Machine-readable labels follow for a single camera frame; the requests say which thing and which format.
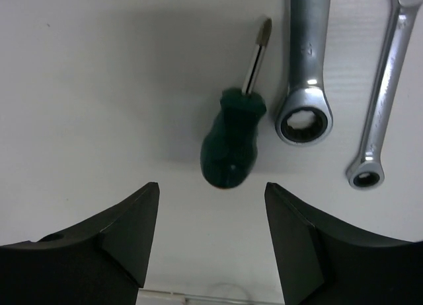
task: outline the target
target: ratchet mechanism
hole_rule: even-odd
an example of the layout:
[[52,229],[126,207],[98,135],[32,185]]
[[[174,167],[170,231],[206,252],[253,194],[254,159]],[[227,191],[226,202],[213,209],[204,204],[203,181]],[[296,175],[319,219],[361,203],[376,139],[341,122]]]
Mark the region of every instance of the ratchet mechanism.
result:
[[350,185],[369,189],[383,183],[383,140],[405,59],[408,42],[423,0],[391,0],[391,14],[375,77],[358,156],[347,170]]
[[[323,86],[329,8],[330,0],[291,0],[289,93],[276,120],[280,139],[291,145],[318,143],[332,129]],[[306,123],[295,123],[307,114]]]

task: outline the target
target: chrome wrench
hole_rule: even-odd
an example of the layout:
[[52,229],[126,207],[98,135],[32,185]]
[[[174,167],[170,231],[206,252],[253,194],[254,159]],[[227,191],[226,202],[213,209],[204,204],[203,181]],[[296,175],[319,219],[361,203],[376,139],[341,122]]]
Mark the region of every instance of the chrome wrench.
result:
[[347,170],[350,185],[370,189],[383,183],[381,151],[395,92],[417,12],[423,0],[391,0],[385,42],[371,93],[358,156]]
[[[275,127],[281,140],[291,145],[310,145],[331,131],[333,118],[323,86],[323,63],[330,0],[291,0],[289,93]],[[295,127],[290,119],[301,112],[311,121]]]

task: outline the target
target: screwdriver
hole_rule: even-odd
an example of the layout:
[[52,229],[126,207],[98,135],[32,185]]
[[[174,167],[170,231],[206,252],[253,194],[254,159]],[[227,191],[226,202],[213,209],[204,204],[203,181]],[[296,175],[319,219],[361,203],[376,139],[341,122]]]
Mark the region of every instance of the screwdriver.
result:
[[253,88],[271,33],[272,19],[267,18],[257,35],[243,87],[223,91],[221,111],[203,141],[200,155],[202,174],[215,187],[230,189],[239,186],[256,162],[257,126],[266,113],[266,105]]

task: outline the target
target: green screwdriver handle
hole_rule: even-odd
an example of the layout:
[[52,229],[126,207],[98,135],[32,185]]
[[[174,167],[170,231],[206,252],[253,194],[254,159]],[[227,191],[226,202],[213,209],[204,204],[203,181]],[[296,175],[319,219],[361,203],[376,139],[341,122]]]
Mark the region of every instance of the green screwdriver handle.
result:
[[256,162],[257,126],[266,105],[259,94],[245,96],[238,88],[225,90],[220,105],[200,160],[204,178],[215,187],[229,189],[243,183]]

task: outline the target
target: wrench ring end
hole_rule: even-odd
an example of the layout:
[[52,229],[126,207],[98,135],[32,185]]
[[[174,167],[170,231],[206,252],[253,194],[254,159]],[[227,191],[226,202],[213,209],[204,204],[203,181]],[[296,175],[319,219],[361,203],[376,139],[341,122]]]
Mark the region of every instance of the wrench ring end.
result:
[[376,188],[385,180],[382,165],[374,160],[355,160],[346,175],[351,187],[360,190]]
[[[289,125],[289,119],[299,112],[312,112],[313,122],[301,129]],[[280,139],[290,145],[314,145],[332,131],[333,117],[325,94],[320,88],[299,88],[290,93],[275,123]]]

